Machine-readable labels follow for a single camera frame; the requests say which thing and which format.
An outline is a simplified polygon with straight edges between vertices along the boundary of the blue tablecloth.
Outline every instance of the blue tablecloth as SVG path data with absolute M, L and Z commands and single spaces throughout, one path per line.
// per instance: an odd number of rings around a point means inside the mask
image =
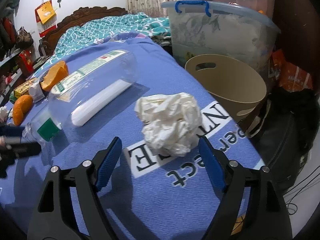
M 53 165 L 78 166 L 105 149 L 119 136 L 129 151 L 121 154 L 107 185 L 99 193 L 101 204 L 119 239 L 201 239 L 219 205 L 197 149 L 185 157 L 152 157 L 143 145 L 142 123 L 135 116 L 138 98 L 155 94 L 192 94 L 203 109 L 202 130 L 229 159 L 254 168 L 260 157 L 249 140 L 212 96 L 160 46 L 145 39 L 128 39 L 90 46 L 64 58 L 69 72 L 113 49 L 132 51 L 138 61 L 138 81 L 100 110 L 83 127 L 65 129 L 40 156 L 16 161 L 8 178 L 0 180 L 0 202 L 27 232 L 35 201 L 46 173 Z M 35 104 L 24 124 L 45 105 Z M 241 212 L 245 211 L 248 192 Z M 72 200 L 77 223 L 86 227 L 76 191 Z

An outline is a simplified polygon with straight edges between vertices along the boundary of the wooden headboard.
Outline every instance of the wooden headboard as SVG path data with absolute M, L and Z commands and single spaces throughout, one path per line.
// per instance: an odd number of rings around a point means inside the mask
M 48 32 L 43 38 L 42 43 L 44 46 L 44 51 L 47 56 L 51 56 L 60 37 L 66 32 L 67 29 L 74 26 L 82 26 L 86 22 L 92 20 L 101 19 L 106 16 L 121 16 L 128 14 L 124 8 L 113 7 L 108 9 L 107 7 L 80 7 L 78 10 L 74 11 L 73 14 L 65 17 L 61 22 L 57 24 L 57 28 Z

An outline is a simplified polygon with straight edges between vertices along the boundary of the green label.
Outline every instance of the green label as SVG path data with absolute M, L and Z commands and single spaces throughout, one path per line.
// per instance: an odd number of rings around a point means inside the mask
M 44 122 L 38 129 L 38 134 L 47 142 L 49 142 L 60 129 L 54 124 L 51 118 Z
M 66 78 L 58 82 L 52 89 L 51 93 L 55 95 L 61 95 L 64 92 L 68 91 L 74 84 L 79 82 L 84 76 L 88 75 L 90 72 L 94 71 L 98 67 L 101 67 L 105 63 L 113 60 L 116 57 L 121 56 L 122 54 L 126 53 L 124 50 L 113 50 L 110 51 L 95 60 L 89 62 L 88 64 L 84 65 L 83 67 L 79 68 L 77 71 L 71 73 Z

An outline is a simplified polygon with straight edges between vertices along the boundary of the white tissue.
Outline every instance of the white tissue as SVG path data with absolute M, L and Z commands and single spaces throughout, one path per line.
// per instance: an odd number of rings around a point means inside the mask
M 153 155 L 185 156 L 197 142 L 196 130 L 202 124 L 200 109 L 187 93 L 139 98 L 134 108 L 146 125 L 145 142 Z
M 0 122 L 6 122 L 8 118 L 9 110 L 7 110 L 6 106 L 0 107 Z

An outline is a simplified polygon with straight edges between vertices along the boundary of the teal bedding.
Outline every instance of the teal bedding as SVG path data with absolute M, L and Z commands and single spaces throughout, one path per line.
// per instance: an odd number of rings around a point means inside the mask
M 85 23 L 82 27 L 68 29 L 59 39 L 51 58 L 41 67 L 41 70 L 70 55 L 77 50 L 93 44 L 96 39 L 113 36 L 131 31 L 143 33 L 146 36 L 170 37 L 169 18 L 150 18 L 145 13 L 136 15 L 108 16 Z

